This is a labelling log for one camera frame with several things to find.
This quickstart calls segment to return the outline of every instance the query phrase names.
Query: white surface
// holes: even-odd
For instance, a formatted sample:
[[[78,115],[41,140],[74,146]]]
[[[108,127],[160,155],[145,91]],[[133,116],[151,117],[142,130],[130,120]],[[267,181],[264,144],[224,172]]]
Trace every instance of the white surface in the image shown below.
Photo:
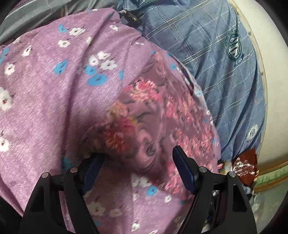
[[[255,0],[234,0],[252,30],[262,56],[268,91],[267,126],[258,163],[288,156],[288,48]]]

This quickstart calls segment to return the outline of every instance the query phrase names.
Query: round white logo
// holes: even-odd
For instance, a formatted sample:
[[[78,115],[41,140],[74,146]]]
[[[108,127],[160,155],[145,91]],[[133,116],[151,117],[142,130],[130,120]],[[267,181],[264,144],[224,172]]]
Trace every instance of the round white logo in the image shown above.
[[[252,126],[252,128],[250,129],[250,131],[247,134],[247,140],[250,141],[254,138],[254,136],[257,134],[258,132],[258,125],[255,124]]]

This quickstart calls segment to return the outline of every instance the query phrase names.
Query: red plastic wrapper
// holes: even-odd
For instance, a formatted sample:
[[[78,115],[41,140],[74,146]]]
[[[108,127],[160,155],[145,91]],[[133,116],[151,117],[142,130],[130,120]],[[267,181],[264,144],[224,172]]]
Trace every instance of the red plastic wrapper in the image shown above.
[[[239,179],[243,184],[252,188],[253,182],[258,175],[255,149],[241,153],[233,163],[233,171],[239,176]]]

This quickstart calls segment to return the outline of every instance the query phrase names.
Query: embroidered logo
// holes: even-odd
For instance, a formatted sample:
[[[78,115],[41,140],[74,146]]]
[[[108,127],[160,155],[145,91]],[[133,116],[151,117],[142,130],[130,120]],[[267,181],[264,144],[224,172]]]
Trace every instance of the embroidered logo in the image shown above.
[[[255,137],[255,135],[257,134],[257,132],[258,132],[258,125],[255,124],[255,125],[252,126],[252,128],[251,128],[250,131],[248,132],[248,134],[247,134],[247,140],[248,140],[248,141],[252,140],[252,139]]]
[[[233,31],[226,37],[226,51],[230,59],[235,61],[235,66],[241,63],[244,58],[242,54],[242,44],[238,30]]]

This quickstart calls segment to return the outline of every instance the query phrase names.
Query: silver screw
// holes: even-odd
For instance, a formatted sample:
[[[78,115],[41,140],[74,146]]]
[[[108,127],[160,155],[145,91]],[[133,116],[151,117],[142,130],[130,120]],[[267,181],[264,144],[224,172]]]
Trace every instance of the silver screw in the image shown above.
[[[206,167],[200,167],[200,168],[199,168],[199,171],[205,173],[205,172],[207,171],[207,168],[206,168]]]
[[[235,176],[236,176],[235,172],[233,172],[233,171],[228,172],[228,174],[229,174],[231,177],[235,177]]]
[[[49,173],[48,172],[44,172],[41,176],[42,176],[42,178],[47,178],[49,176]]]
[[[76,173],[78,171],[78,168],[77,167],[73,167],[70,169],[70,172],[71,173]]]

